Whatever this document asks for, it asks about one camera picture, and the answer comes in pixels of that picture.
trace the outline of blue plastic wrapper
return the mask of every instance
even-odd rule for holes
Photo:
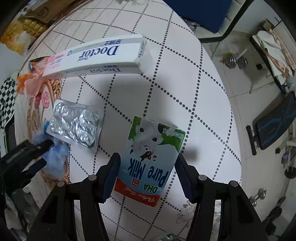
[[[48,152],[41,156],[47,162],[44,171],[58,180],[61,180],[64,163],[69,155],[69,147],[66,142],[46,133],[48,125],[49,121],[45,122],[44,128],[35,134],[33,144],[37,145],[45,140],[52,140],[54,144],[50,147]]]

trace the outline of checkered cloth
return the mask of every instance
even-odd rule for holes
[[[3,130],[15,111],[16,88],[12,78],[7,78],[0,88],[0,128]]]

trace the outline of white tablecloth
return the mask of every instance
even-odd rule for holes
[[[56,98],[105,109],[95,154],[70,149],[64,180],[72,183],[96,173],[113,152],[122,153],[135,115],[186,131],[182,153],[200,174],[228,183],[241,181],[240,149],[232,109],[219,74],[183,20],[161,0],[92,1],[56,25],[31,57],[52,55],[102,37],[142,33],[154,64],[145,74],[99,74],[50,81],[38,99],[16,100],[17,143],[31,139],[52,114]],[[39,98],[47,97],[49,108]],[[31,189],[39,205],[56,182],[44,172]],[[78,237],[83,240],[79,201],[75,201]],[[112,192],[100,204],[110,240],[153,240],[164,232],[185,239],[195,205],[185,198],[173,169],[156,207]]]

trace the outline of toothpaste box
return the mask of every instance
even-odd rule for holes
[[[51,56],[43,76],[59,79],[89,74],[141,74],[152,64],[142,34],[97,39]]]
[[[177,160],[185,132],[135,116],[114,190],[155,207]]]

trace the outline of brown cardboard box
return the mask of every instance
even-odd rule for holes
[[[43,23],[48,23],[72,2],[74,0],[48,0],[35,10],[27,12],[25,17],[32,17]]]

